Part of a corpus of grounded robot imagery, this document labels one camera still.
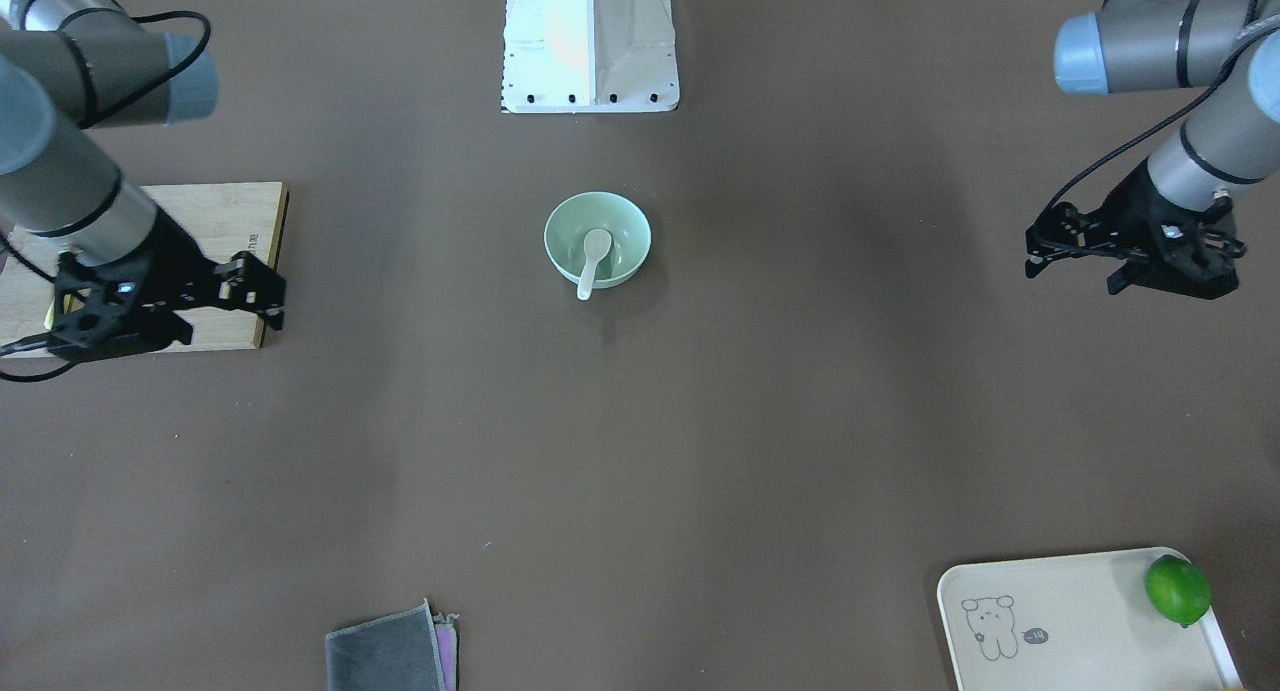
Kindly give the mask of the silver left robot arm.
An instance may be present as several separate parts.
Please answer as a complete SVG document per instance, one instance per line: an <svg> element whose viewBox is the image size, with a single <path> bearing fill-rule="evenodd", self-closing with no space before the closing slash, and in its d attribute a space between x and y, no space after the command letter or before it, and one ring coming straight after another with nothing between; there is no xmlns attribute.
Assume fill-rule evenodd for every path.
<svg viewBox="0 0 1280 691"><path fill-rule="evenodd" d="M1235 203L1277 171L1277 0L1103 0L1056 38L1065 93L1197 90L1158 122L1170 138L1092 212L1052 196L1025 232L1025 275L1116 258L1110 294L1149 287L1217 299L1238 289Z"/></svg>

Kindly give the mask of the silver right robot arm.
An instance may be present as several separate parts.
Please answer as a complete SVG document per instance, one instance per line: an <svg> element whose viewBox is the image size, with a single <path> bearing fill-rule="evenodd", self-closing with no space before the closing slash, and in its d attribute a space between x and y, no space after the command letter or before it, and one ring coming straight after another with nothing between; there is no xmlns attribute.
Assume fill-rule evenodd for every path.
<svg viewBox="0 0 1280 691"><path fill-rule="evenodd" d="M204 120L218 106L212 24L193 9L132 15L119 0L3 0L3 218L50 244L49 328L3 346L82 363L189 346L187 311L252 314L278 331L287 284L241 250L207 258L157 200L91 139L111 127Z"/></svg>

